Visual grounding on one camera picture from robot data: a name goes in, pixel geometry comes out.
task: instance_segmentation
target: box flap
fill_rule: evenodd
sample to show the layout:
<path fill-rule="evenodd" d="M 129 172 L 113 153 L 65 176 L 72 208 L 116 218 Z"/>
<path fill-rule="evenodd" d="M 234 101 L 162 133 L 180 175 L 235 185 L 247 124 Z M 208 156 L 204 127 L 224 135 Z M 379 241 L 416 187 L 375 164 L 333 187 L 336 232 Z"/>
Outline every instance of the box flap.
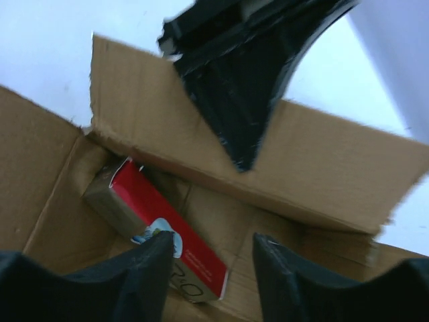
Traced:
<path fill-rule="evenodd" d="M 110 149 L 302 223 L 378 232 L 429 169 L 429 147 L 281 101 L 239 174 L 171 62 L 93 37 L 93 135 Z"/>
<path fill-rule="evenodd" d="M 23 251 L 56 272 L 105 258 L 116 233 L 80 196 L 108 153 L 3 87 L 0 137 L 0 248 Z"/>

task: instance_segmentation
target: white background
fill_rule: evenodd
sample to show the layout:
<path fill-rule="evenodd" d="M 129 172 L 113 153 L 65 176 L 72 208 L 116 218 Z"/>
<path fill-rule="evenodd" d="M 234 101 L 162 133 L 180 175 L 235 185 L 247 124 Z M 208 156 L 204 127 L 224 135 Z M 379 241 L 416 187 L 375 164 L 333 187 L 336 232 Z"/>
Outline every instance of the white background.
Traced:
<path fill-rule="evenodd" d="M 165 17 L 189 0 L 2 0 L 0 84 L 88 125 L 91 34 L 158 54 Z M 397 114 L 349 16 L 335 23 L 299 65 L 285 98 L 401 136 Z M 394 211 L 381 242 L 429 255 L 429 179 Z"/>

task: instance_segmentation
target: black object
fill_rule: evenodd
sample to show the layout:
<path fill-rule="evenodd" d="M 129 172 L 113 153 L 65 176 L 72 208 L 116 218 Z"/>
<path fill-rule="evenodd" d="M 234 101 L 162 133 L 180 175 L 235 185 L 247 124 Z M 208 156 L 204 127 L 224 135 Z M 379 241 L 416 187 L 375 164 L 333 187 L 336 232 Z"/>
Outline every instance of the black object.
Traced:
<path fill-rule="evenodd" d="M 251 169 L 275 104 L 316 38 L 357 0 L 200 0 L 158 44 L 240 171 Z"/>
<path fill-rule="evenodd" d="M 170 232 L 67 276 L 19 252 L 1 252 L 0 320 L 161 321 L 172 260 Z"/>
<path fill-rule="evenodd" d="M 428 259 L 360 283 L 255 234 L 253 262 L 265 322 L 429 321 Z"/>

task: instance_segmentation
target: red box face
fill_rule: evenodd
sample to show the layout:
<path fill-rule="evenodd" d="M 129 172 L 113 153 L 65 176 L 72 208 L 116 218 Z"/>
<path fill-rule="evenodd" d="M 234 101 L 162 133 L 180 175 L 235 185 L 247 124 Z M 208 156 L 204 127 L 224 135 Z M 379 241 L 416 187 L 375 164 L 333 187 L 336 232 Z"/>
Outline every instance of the red box face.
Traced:
<path fill-rule="evenodd" d="M 116 172 L 110 188 L 147 226 L 143 234 L 130 236 L 133 242 L 140 244 L 161 230 L 174 232 L 176 260 L 171 282 L 187 299 L 205 302 L 223 297 L 226 265 L 132 160 L 126 160 Z"/>

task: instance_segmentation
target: brown cardboard box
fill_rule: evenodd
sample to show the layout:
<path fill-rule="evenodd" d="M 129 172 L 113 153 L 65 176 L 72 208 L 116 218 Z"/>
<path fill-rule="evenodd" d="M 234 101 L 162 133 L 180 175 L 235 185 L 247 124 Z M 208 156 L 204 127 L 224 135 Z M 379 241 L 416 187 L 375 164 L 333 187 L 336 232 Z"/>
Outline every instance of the brown cardboard box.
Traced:
<path fill-rule="evenodd" d="M 169 62 L 103 38 L 94 43 L 91 135 L 181 176 L 153 173 L 230 268 L 223 301 L 197 306 L 172 290 L 164 321 L 261 321 L 254 231 L 359 280 L 420 256 L 350 230 L 378 231 L 427 171 L 429 147 L 282 102 L 255 170 L 237 174 Z M 109 157 L 106 150 L 1 87 L 0 122 L 1 249 L 23 251 L 65 273 L 130 247 L 81 198 Z"/>

